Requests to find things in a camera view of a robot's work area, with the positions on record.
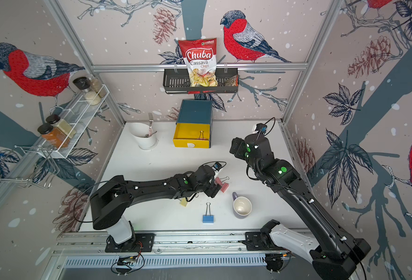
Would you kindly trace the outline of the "pink binder clip pair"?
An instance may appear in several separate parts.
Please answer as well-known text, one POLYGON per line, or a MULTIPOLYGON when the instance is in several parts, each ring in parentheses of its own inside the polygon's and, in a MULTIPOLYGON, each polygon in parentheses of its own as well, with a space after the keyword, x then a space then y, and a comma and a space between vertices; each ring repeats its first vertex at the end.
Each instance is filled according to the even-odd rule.
POLYGON ((217 177, 217 178, 215 179, 215 182, 216 182, 216 184, 219 184, 220 186, 221 186, 221 185, 223 186, 223 185, 225 184, 225 182, 228 181, 228 180, 229 180, 229 176, 223 177, 223 178, 217 177))
POLYGON ((224 193, 228 189, 229 184, 228 183, 221 183, 221 192, 224 193))

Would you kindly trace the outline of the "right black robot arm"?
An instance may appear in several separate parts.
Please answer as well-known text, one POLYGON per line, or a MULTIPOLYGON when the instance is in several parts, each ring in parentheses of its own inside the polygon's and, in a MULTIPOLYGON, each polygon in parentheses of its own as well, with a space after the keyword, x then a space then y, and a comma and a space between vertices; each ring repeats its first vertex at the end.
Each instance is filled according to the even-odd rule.
POLYGON ((354 238, 326 212, 295 168, 275 158, 265 136, 234 138, 230 153, 244 160, 256 179, 286 201, 312 233, 305 236, 277 223, 268 234, 276 246, 311 263, 323 280, 359 279, 356 269, 363 266, 370 245, 365 239, 354 238))

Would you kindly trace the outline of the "teal drawer cabinet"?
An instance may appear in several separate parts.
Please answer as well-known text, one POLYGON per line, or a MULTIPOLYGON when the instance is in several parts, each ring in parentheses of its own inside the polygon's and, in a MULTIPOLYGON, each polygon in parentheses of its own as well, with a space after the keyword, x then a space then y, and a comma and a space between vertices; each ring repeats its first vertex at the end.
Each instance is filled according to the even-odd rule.
POLYGON ((212 109, 213 103, 210 100, 185 99, 182 101, 176 124, 210 124, 212 132, 212 109))

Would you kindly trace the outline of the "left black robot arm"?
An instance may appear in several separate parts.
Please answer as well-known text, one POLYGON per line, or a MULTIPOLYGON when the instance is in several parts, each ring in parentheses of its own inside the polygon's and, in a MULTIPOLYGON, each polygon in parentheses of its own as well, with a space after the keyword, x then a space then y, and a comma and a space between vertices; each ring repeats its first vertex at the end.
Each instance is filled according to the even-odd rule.
POLYGON ((96 231, 107 231, 119 245, 127 242, 134 238, 134 229, 123 216, 128 207, 158 199, 186 198, 191 201, 201 192, 214 198, 221 189, 215 179, 226 164, 223 161, 207 162, 196 171, 147 182, 115 176, 90 196, 92 227, 96 231))

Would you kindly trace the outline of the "white spice jar black lid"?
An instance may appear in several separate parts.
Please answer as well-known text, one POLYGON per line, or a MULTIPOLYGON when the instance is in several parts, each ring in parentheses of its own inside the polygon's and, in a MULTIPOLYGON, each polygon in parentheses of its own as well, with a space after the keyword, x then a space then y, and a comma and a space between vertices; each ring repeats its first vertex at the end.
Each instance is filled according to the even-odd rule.
POLYGON ((101 102, 101 97, 91 88, 87 77, 79 77, 73 80, 73 84, 83 93, 85 100, 90 106, 96 106, 101 102))

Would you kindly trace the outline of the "orange spice jar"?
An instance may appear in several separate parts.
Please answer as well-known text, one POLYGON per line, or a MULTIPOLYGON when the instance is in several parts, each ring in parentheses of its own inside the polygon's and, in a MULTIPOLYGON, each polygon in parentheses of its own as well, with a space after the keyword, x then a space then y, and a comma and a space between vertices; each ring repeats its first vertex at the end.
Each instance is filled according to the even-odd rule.
POLYGON ((39 126, 38 133, 55 148, 67 148, 70 143, 65 133, 48 123, 39 126))

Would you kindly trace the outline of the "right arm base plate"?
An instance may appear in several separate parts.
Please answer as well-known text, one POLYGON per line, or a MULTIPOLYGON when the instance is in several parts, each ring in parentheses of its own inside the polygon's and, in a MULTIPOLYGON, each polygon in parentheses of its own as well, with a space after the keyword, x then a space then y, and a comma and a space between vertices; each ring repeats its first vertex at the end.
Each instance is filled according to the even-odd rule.
POLYGON ((269 235, 262 232, 246 232, 241 244, 245 245, 248 251, 288 251, 284 247, 276 246, 269 235))

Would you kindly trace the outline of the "Chuba cassava chips bag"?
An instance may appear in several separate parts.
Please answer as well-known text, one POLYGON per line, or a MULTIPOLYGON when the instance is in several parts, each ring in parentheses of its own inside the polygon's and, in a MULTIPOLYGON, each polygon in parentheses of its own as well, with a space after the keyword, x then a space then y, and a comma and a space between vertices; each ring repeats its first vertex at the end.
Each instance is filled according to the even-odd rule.
POLYGON ((191 87, 218 86, 216 80, 216 38, 179 41, 191 87))

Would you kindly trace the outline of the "yellow spice jar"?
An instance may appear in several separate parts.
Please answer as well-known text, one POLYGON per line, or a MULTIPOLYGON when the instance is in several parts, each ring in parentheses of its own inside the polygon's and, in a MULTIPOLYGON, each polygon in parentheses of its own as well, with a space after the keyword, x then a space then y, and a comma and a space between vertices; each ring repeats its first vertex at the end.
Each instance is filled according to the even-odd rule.
POLYGON ((73 139, 77 131, 66 122, 65 119, 62 119, 57 114, 52 114, 46 118, 46 122, 52 125, 55 128, 58 128, 62 133, 68 136, 69 139, 73 139))

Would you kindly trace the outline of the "yellow top drawer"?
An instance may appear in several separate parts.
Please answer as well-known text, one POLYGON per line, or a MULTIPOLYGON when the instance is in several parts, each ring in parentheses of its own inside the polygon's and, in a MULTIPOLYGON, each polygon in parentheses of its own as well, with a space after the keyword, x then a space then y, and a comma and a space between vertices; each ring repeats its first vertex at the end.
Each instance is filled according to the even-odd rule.
POLYGON ((210 138, 210 124, 177 123, 173 144, 177 148, 208 149, 211 147, 210 138), (200 131, 204 131, 206 140, 199 140, 200 131))

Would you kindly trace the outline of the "purple mug white inside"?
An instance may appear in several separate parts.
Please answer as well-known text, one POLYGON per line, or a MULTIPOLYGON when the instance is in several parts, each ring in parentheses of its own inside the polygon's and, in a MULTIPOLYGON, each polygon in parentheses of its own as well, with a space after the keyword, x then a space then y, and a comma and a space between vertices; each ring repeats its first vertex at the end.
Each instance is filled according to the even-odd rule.
POLYGON ((253 209, 251 201, 244 196, 239 196, 236 192, 232 193, 232 198, 235 216, 239 219, 248 217, 253 209))

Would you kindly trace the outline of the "brown spice jar rear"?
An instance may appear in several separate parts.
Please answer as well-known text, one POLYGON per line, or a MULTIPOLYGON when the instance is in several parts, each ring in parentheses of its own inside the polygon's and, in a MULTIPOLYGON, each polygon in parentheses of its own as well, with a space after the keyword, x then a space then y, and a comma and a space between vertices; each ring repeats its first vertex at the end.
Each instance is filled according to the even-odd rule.
POLYGON ((102 82, 95 77, 94 75, 88 76, 90 87, 93 91, 95 91, 100 98, 103 98, 106 94, 106 91, 103 88, 102 82))

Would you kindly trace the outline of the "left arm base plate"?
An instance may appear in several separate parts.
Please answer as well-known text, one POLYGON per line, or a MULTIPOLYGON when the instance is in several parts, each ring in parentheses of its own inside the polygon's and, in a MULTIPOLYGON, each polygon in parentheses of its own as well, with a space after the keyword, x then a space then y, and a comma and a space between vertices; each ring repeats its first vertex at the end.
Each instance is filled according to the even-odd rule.
POLYGON ((118 244, 112 236, 106 239, 106 253, 149 253, 152 252, 154 233, 137 233, 130 240, 118 244))

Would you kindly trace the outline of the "blue binder clip front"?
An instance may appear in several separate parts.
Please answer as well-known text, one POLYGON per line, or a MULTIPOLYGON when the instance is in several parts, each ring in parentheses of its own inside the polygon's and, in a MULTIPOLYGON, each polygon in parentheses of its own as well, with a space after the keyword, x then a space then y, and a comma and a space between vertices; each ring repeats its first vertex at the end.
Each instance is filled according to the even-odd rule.
POLYGON ((206 203, 206 213, 203 215, 202 223, 213 224, 214 216, 211 213, 211 203, 206 203))

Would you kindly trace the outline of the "yellow binder clip lower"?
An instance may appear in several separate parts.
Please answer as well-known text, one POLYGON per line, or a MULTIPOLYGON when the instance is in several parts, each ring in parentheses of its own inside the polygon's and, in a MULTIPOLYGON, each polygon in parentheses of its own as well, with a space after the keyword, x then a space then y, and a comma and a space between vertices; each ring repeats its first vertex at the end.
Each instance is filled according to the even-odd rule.
POLYGON ((180 205, 182 205, 182 206, 186 207, 186 206, 187 206, 187 204, 188 204, 187 199, 182 198, 182 199, 180 200, 180 205))

